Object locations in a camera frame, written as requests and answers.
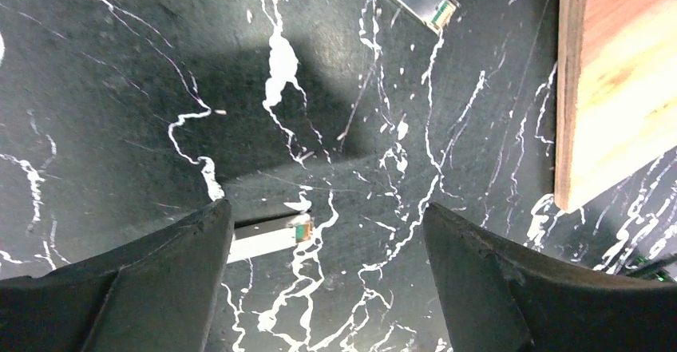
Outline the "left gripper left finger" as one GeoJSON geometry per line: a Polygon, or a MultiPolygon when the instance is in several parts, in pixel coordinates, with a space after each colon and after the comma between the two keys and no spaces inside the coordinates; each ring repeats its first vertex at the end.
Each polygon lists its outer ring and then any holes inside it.
{"type": "Polygon", "coordinates": [[[2,280],[2,350],[202,351],[233,231],[217,200],[42,277],[2,280]]]}

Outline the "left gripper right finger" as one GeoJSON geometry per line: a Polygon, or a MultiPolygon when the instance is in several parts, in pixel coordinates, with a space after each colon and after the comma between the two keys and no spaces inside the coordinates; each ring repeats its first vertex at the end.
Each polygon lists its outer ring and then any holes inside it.
{"type": "Polygon", "coordinates": [[[440,204],[426,249],[456,351],[673,351],[676,285],[543,255],[440,204]]]}

